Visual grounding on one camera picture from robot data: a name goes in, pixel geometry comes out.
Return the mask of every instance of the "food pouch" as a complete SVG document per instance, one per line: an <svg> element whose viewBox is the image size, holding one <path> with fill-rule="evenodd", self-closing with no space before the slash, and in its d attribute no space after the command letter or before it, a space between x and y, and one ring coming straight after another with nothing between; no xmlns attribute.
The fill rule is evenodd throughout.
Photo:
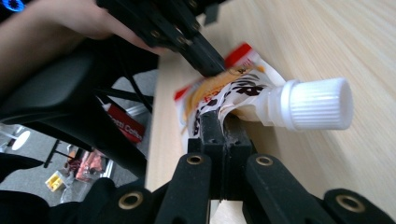
<svg viewBox="0 0 396 224"><path fill-rule="evenodd" d="M247 43L233 50L225 62L226 71L216 77L202 78L175 94L182 145L186 152L187 140L200 135L201 115L218 111L221 126L230 112L240 119L257 121L254 108L248 109L249 102L254 101L262 90L285 83L283 77ZM243 113L235 110L244 105Z"/></svg>

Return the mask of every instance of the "floor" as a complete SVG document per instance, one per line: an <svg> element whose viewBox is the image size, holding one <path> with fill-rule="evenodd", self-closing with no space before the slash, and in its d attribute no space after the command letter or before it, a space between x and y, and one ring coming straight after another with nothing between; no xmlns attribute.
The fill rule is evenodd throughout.
<svg viewBox="0 0 396 224"><path fill-rule="evenodd" d="M144 74L139 74L135 76L135 79L143 94L154 95L155 82L157 79L156 70ZM114 88L125 91L133 91L129 82L126 79L120 79L115 84ZM125 109L131 107L141 107L141 104L136 102L130 102L127 100L116 98L113 98L113 100L116 101L119 105L123 106ZM135 114L133 118L146 126L146 132L143 142L138 144L137 147L147 156L149 149L149 127L151 122L151 115L147 110L143 110L143 113ZM18 130L18 128L19 126L7 126L0 124L0 131L4 131L6 133L14 133L16 130ZM35 158L40 161L45 161L50 153L50 150L55 144L56 139L44 135L43 133L29 130L27 128L25 128L23 131L31 131L31 135L29 136L27 142L20 149L12 150L11 147L5 146L4 143L8 142L10 138L1 134L0 146L3 145L3 150L6 153L18 154L26 157ZM61 142L61 144L58 145L57 150L67 154L68 145L69 144L65 142ZM63 168L65 162L66 157L55 153L48 168L39 166L29 170L16 171L13 174L9 175L6 180L0 184L0 189L33 193L44 198L50 206L59 204L62 198L65 199L65 202L80 201L83 199L85 193L89 190L91 183L85 184L83 182L74 181L71 190L68 191L64 197L62 197L64 193L62 189L51 192L45 184L45 182L52 176L52 174L54 174L55 171L61 170ZM121 186L123 184L136 180L136 177L129 171L115 164L111 179L113 179L117 186Z"/></svg>

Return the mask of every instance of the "black cable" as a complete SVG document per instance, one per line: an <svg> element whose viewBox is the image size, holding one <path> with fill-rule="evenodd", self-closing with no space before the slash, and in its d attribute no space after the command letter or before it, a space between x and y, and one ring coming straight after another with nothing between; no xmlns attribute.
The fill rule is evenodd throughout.
<svg viewBox="0 0 396 224"><path fill-rule="evenodd" d="M121 71L124 74L124 76L129 80L129 82L131 83L132 87L134 88L134 92L136 93L137 97L139 98L140 102L146 107L146 109L148 110L148 112L150 114L152 114L152 106L149 103L148 99L146 99L146 97L143 95L142 91L139 89L139 87L136 84L136 81L134 80L134 74L131 71L131 67L128 66L125 61L124 61L124 55L122 54L121 48L119 46L119 44L117 43L117 39L114 39L113 44L115 46L115 49L119 52L116 53L119 62L120 62L120 67L121 67Z"/></svg>

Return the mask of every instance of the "light wood surface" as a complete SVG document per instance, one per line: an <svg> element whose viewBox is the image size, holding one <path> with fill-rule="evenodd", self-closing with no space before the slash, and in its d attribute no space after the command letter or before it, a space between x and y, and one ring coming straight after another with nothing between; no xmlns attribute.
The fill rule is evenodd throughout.
<svg viewBox="0 0 396 224"><path fill-rule="evenodd" d="M203 29L222 54L247 41L286 80L346 77L354 119L346 131L292 133L247 124L260 152L290 169L319 196L345 188L396 219L396 1L233 0ZM169 181L182 155L173 95L200 75L175 53L161 58L148 159L147 187ZM212 223L240 214L215 214Z"/></svg>

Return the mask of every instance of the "screw hole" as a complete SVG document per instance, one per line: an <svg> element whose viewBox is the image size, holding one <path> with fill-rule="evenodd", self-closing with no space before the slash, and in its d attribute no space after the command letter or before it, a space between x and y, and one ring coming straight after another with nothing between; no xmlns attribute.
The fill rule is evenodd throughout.
<svg viewBox="0 0 396 224"><path fill-rule="evenodd" d="M134 209L143 202L143 194L139 191L133 191L122 195L119 199L119 207L124 210Z"/></svg>
<svg viewBox="0 0 396 224"><path fill-rule="evenodd" d="M365 210L364 204L352 196L342 194L335 197L335 200L348 211L362 213Z"/></svg>
<svg viewBox="0 0 396 224"><path fill-rule="evenodd" d="M204 162L204 158L200 156L190 156L187 158L187 162L191 165L198 165Z"/></svg>
<svg viewBox="0 0 396 224"><path fill-rule="evenodd" d="M256 158L256 162L258 164L264 165L264 166L270 166L270 165L274 164L274 162L270 158L264 157L264 156Z"/></svg>

